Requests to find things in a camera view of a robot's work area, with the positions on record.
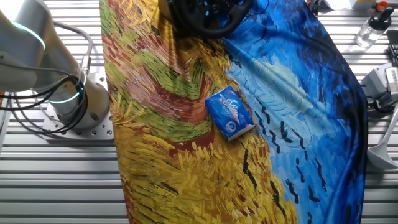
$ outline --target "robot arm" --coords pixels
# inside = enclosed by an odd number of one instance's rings
[[[57,35],[43,0],[14,0],[12,4],[0,0],[0,34],[0,91],[43,93],[67,73],[82,82],[88,101],[86,113],[75,129],[93,127],[108,114],[108,92],[88,78],[90,58],[84,57],[85,65],[79,66]],[[66,82],[48,100],[64,124],[74,119],[76,109],[82,105],[75,87]]]

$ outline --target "cloth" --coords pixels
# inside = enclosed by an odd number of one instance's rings
[[[178,38],[157,0],[100,3],[131,223],[360,221],[366,98],[303,0],[255,1],[220,40]],[[231,142],[205,108],[229,85],[256,125]]]

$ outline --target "blue tissue packet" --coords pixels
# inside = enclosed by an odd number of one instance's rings
[[[214,123],[228,141],[254,128],[253,120],[232,87],[207,98],[205,103]]]

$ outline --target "mounting plate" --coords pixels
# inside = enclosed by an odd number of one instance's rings
[[[57,117],[55,114],[54,108],[51,104],[47,106],[47,114],[49,116]],[[57,129],[59,126],[63,124],[53,121],[48,117],[45,117],[43,128],[48,130]],[[65,133],[54,134],[57,138],[62,139],[76,139],[76,140],[85,140],[85,141],[99,141],[99,140],[112,140],[113,136],[113,125],[111,120],[111,112],[109,111],[106,115],[105,119],[102,120],[97,126],[94,126],[90,129],[85,130],[69,130]],[[47,136],[43,135],[43,138],[46,140],[53,140],[55,136]]]

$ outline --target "metal table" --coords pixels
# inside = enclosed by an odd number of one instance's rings
[[[46,1],[54,20],[87,31],[95,49],[91,78],[104,82],[98,0]],[[375,66],[389,62],[383,54],[387,37],[382,36],[366,53],[356,49],[354,35],[366,16],[353,11],[321,15],[337,48],[358,80]],[[398,29],[394,13],[391,29]],[[81,60],[86,40],[57,28],[69,51]],[[24,100],[24,104],[33,103]],[[26,112],[39,124],[44,115],[38,108]],[[389,116],[369,122],[369,145],[376,145],[387,129]],[[391,136],[389,152],[398,160],[398,126]],[[364,224],[398,223],[398,170],[379,172],[368,166],[364,196]],[[0,223],[128,223],[114,144],[55,142],[26,131],[14,117],[8,124],[0,155]]]

